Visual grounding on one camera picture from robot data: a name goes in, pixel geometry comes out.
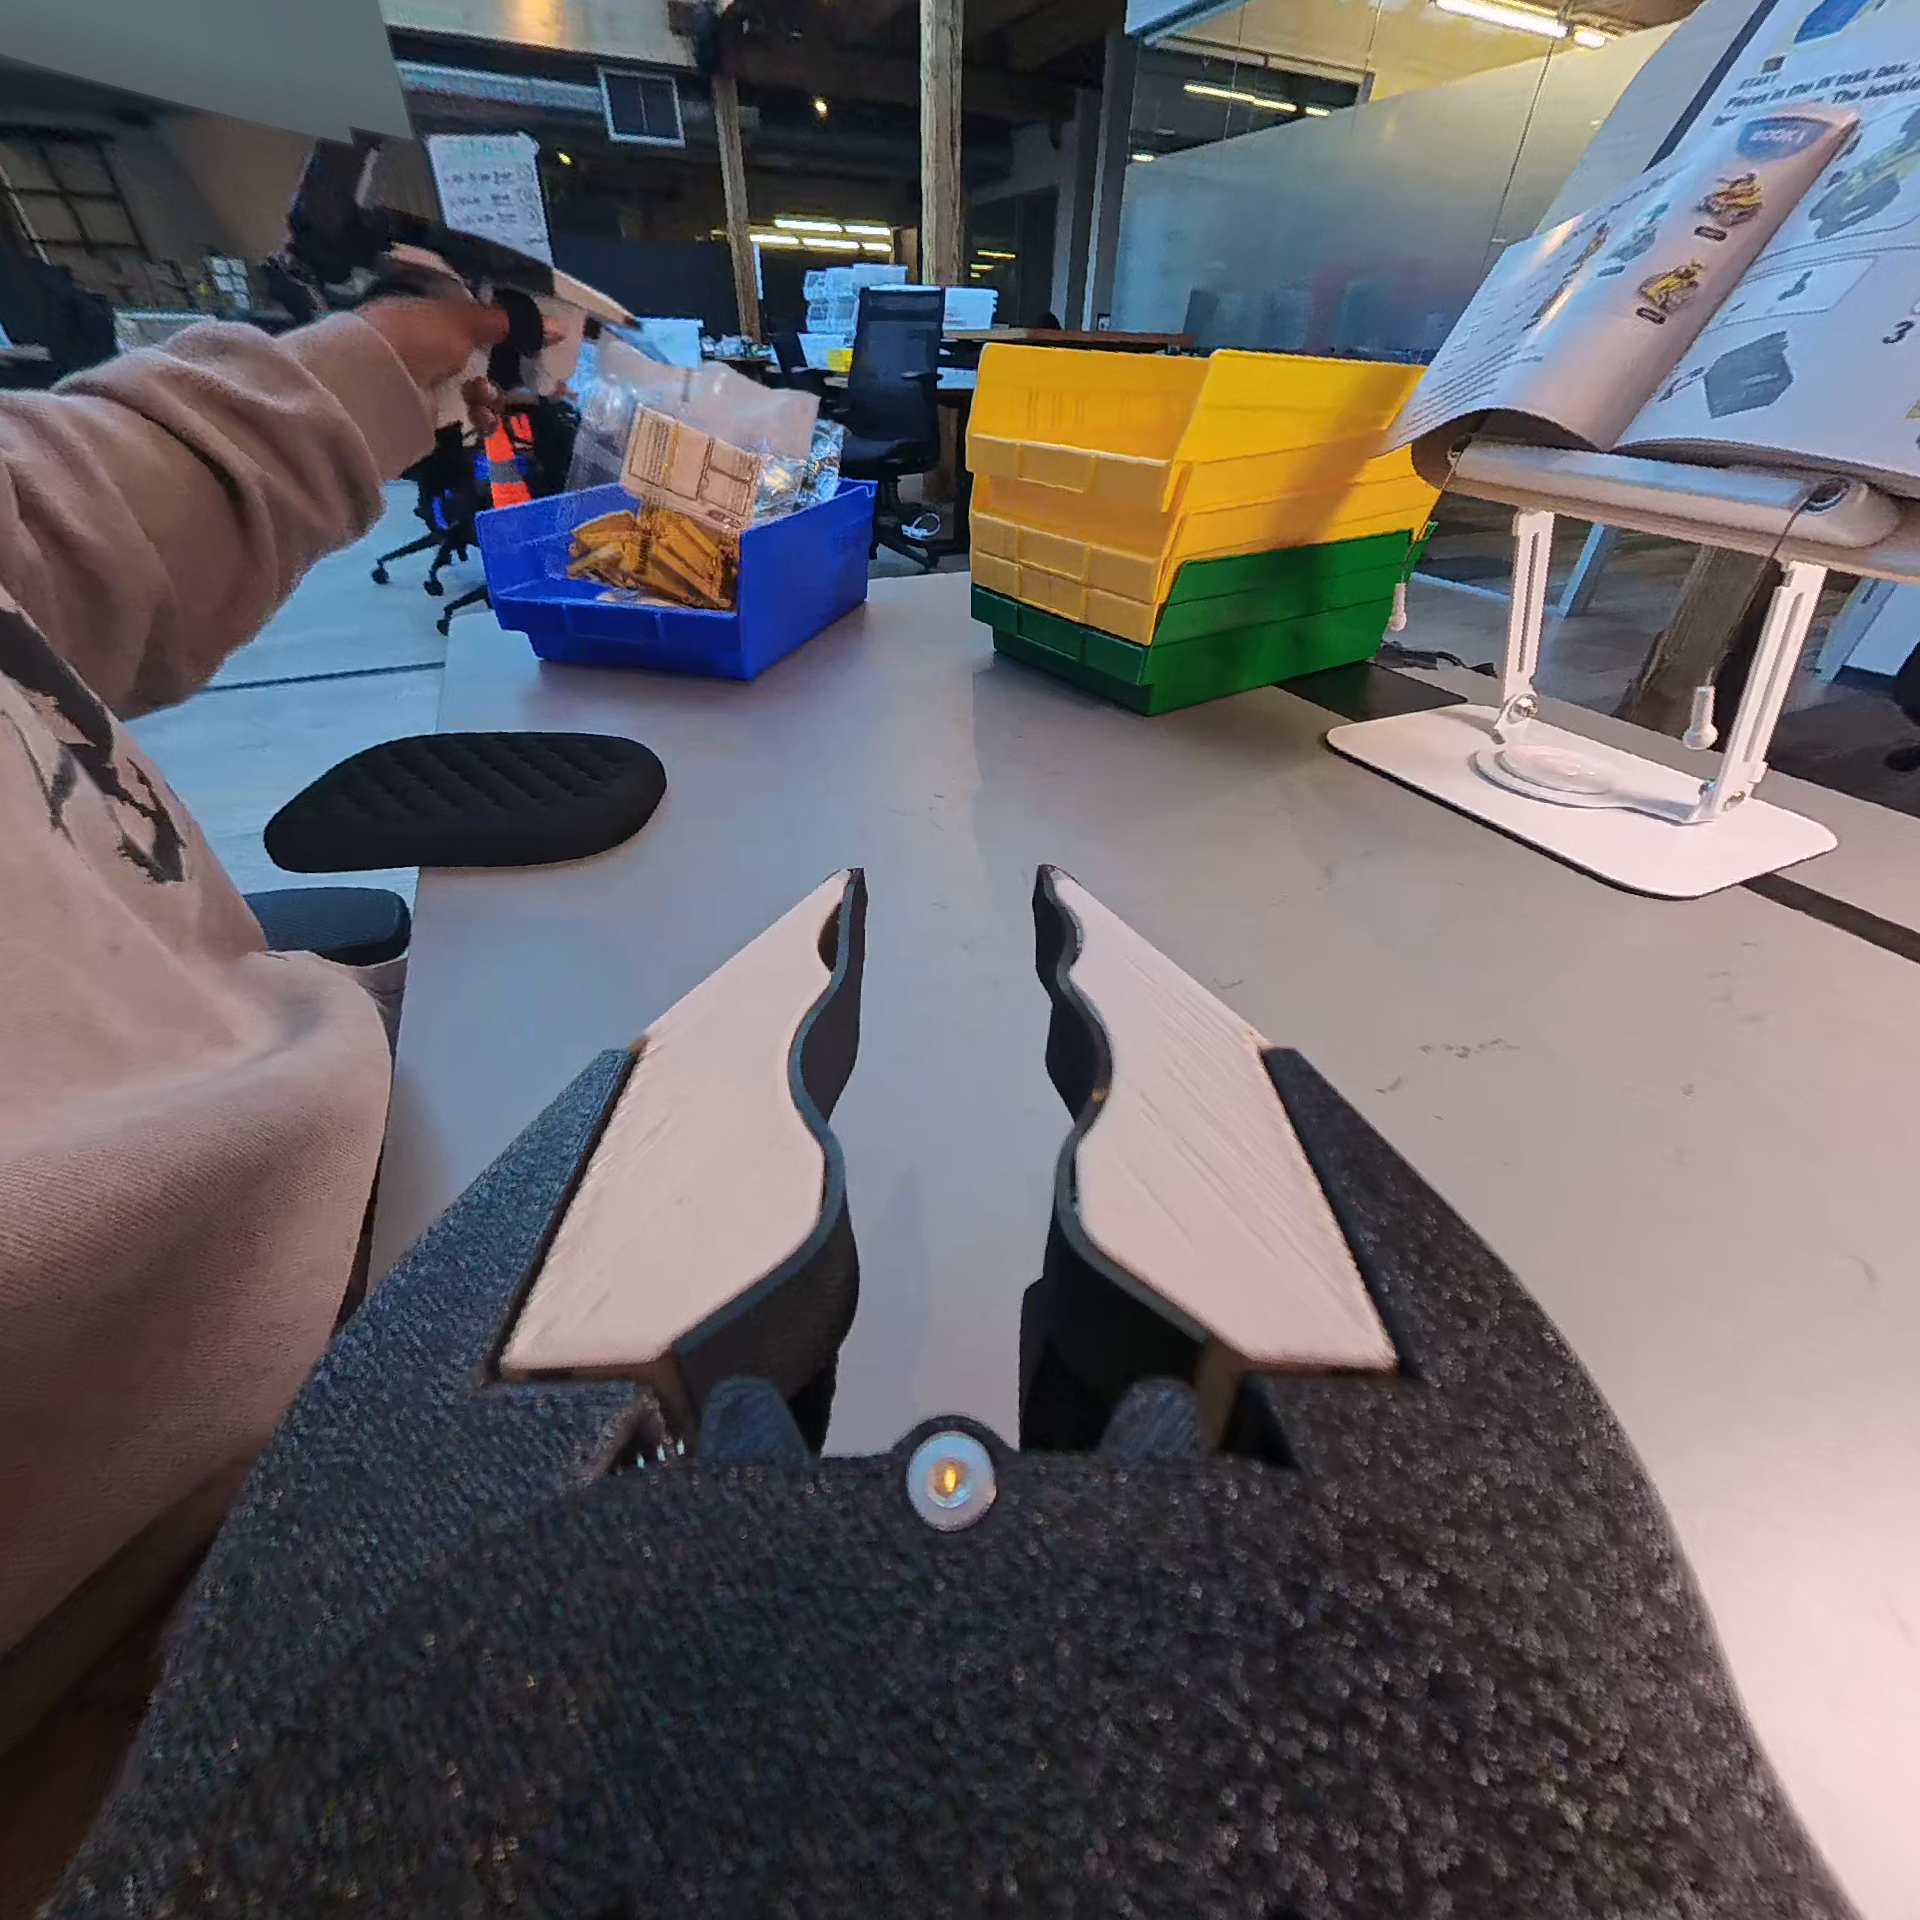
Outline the green plastic bin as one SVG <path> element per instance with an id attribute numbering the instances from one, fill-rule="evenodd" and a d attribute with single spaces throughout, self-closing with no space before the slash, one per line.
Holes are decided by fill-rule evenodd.
<path id="1" fill-rule="evenodd" d="M 1032 590 L 968 590 L 997 655 L 1139 716 L 1211 703 L 1376 659 L 1432 521 L 1345 542 L 1188 559 L 1147 639 L 1117 631 L 1117 599 L 1095 622 L 1044 607 Z"/>

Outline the blue plastic bin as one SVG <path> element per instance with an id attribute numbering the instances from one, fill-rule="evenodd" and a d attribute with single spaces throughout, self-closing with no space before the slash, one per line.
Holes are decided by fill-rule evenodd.
<path id="1" fill-rule="evenodd" d="M 876 485 L 843 482 L 748 527 L 735 602 L 721 611 L 567 575 L 574 532 L 633 507 L 614 485 L 480 511 L 473 532 L 499 626 L 542 660 L 753 682 L 865 602 L 876 497 Z"/>

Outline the person's left hand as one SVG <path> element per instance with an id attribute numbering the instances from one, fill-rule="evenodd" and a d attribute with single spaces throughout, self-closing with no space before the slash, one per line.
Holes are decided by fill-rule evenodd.
<path id="1" fill-rule="evenodd" d="M 502 398 L 487 374 L 468 372 L 473 356 L 487 358 L 494 348 L 508 345 L 521 321 L 539 321 L 545 345 L 559 337 L 559 324 L 518 294 L 510 305 L 481 305 L 465 294 L 383 294 L 361 305 L 357 317 L 397 355 L 432 426 L 440 423 L 452 395 L 477 438 L 499 426 Z"/>

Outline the large clear plastic bag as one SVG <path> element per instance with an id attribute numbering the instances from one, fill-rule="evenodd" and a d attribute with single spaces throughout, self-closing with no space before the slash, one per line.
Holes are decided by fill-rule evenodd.
<path id="1" fill-rule="evenodd" d="M 622 444 L 643 402 L 764 455 L 801 453 L 815 419 L 828 415 L 812 391 L 769 389 L 718 364 L 670 367 L 628 342 L 604 340 L 583 385 L 565 494 L 616 487 Z"/>

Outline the wooden book stand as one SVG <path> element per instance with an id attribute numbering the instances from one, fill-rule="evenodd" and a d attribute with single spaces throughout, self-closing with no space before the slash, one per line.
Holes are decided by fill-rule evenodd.
<path id="1" fill-rule="evenodd" d="M 1636 897 L 1696 901 L 1838 847 L 1824 823 L 1759 797 L 1768 742 L 1828 573 L 1915 583 L 1913 500 L 1836 469 L 1712 469 L 1488 438 L 1461 451 L 1453 487 L 1515 511 L 1499 702 L 1333 726 L 1336 757 Z M 1534 682 L 1561 517 L 1782 565 L 1731 725 L 1716 731 L 1710 687 L 1691 700 L 1687 748 L 1719 748 L 1708 777 L 1542 718 Z"/>

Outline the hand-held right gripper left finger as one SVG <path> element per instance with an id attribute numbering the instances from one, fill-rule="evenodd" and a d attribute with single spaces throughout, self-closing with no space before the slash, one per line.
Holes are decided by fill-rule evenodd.
<path id="1" fill-rule="evenodd" d="M 693 1444 L 749 1380 L 823 1452 L 857 1310 L 831 1113 L 865 918 L 864 871 L 831 871 L 630 1044 L 496 1351 L 505 1383 L 633 1383 Z"/>

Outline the instruction manual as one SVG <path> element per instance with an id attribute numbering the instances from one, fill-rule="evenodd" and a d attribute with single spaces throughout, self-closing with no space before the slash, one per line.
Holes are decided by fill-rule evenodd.
<path id="1" fill-rule="evenodd" d="M 1915 89 L 1743 108 L 1509 246 L 1388 429 L 1915 497 Z"/>

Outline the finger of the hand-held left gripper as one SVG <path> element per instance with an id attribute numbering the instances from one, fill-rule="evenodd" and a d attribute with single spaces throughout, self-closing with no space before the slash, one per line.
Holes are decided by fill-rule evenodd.
<path id="1" fill-rule="evenodd" d="M 633 326 L 628 307 L 544 261 L 511 263 L 511 332 L 545 334 L 585 323 Z"/>

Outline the person's left forearm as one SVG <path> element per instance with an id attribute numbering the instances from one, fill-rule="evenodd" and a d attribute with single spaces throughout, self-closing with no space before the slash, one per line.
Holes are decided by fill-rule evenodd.
<path id="1" fill-rule="evenodd" d="M 430 451 L 448 372 L 393 326 L 454 316 L 201 323 L 7 393 L 5 678 L 81 731 L 203 687 Z"/>

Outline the whiteboard sign on stand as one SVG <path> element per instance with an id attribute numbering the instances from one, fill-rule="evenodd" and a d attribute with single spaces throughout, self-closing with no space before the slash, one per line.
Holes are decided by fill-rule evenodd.
<path id="1" fill-rule="evenodd" d="M 529 134 L 430 134 L 422 146 L 446 228 L 553 265 L 539 146 Z"/>

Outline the white sticker sheet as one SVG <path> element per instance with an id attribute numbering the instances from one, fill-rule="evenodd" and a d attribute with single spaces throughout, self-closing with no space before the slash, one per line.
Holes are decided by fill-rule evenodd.
<path id="1" fill-rule="evenodd" d="M 741 534 L 753 519 L 764 453 L 637 405 L 622 444 L 614 482 L 622 494 L 677 511 L 721 534 Z"/>

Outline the black office chair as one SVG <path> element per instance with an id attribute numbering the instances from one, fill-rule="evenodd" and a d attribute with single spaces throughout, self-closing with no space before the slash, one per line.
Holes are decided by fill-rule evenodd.
<path id="1" fill-rule="evenodd" d="M 942 517 L 909 519 L 900 482 L 942 463 L 940 358 L 943 289 L 868 285 L 857 294 L 845 389 L 833 419 L 843 427 L 838 476 L 873 487 L 870 554 L 889 549 L 932 572 Z"/>

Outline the grey desk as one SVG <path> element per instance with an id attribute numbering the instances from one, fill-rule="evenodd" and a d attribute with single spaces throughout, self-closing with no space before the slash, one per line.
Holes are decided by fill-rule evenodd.
<path id="1" fill-rule="evenodd" d="M 751 684 L 457 623 L 446 730 L 630 737 L 616 852 L 419 884 L 374 1274 L 599 1050 L 815 883 L 870 890 L 831 1443 L 1008 1433 L 1065 1111 L 1031 894 L 1056 863 L 1295 1046 L 1465 1217 L 1611 1401 L 1798 1815 L 1915 1916 L 1915 962 L 1748 892 L 1625 897 L 1329 754 L 1259 690 L 1139 721 L 992 655 L 956 578 Z"/>

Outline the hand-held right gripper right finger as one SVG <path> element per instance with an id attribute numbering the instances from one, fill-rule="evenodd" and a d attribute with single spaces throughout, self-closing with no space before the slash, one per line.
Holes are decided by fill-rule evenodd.
<path id="1" fill-rule="evenodd" d="M 1038 866 L 1047 1079 L 1068 1133 L 1019 1325 L 1019 1444 L 1089 1454 L 1173 1385 L 1201 1450 L 1255 1385 L 1391 1379 L 1396 1341 L 1280 1083 L 1295 1055 L 1068 871 Z"/>

